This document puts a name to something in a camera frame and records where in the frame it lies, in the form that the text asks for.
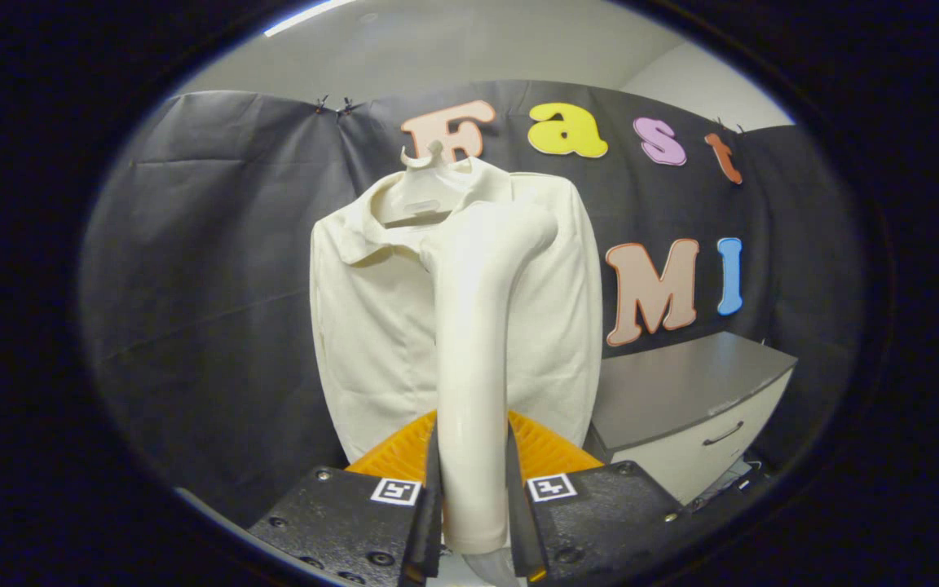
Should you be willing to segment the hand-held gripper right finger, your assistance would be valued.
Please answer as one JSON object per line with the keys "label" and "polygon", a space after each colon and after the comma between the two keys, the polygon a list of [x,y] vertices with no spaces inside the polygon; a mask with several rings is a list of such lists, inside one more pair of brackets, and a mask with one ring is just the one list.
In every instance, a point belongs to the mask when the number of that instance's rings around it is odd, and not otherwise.
{"label": "hand-held gripper right finger", "polygon": [[604,464],[508,415],[512,568],[530,584],[597,584],[648,568],[683,505],[633,461]]}

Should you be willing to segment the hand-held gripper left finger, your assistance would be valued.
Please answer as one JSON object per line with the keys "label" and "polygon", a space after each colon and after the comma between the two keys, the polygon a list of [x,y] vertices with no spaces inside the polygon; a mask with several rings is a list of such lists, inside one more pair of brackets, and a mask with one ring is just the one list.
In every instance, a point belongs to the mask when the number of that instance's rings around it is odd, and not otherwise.
{"label": "hand-held gripper left finger", "polygon": [[424,586],[441,558],[435,422],[418,417],[344,469],[315,468],[251,535],[339,580]]}

